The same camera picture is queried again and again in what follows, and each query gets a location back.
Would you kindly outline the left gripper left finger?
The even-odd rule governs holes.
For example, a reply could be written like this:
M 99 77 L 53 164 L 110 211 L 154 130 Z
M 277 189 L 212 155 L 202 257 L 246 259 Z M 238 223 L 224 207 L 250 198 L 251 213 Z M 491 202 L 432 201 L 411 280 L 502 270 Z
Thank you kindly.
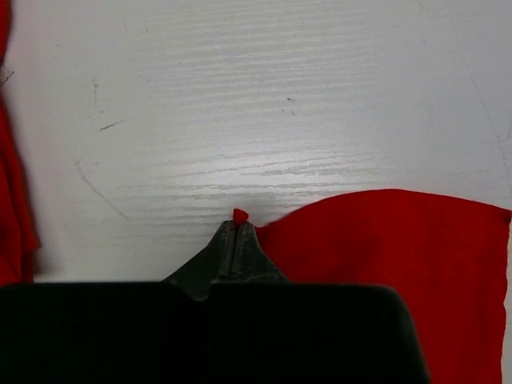
M 230 276 L 235 239 L 234 222 L 222 222 L 202 250 L 162 281 L 180 288 L 194 300 L 206 299 L 214 282 Z

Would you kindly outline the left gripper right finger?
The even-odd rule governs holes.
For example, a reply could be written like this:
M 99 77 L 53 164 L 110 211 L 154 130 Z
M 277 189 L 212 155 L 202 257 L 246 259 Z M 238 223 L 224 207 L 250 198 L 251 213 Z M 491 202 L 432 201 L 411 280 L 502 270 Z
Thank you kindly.
M 232 282 L 287 283 L 289 279 L 262 250 L 256 229 L 248 222 L 227 223 L 227 249 L 221 256 L 218 279 Z

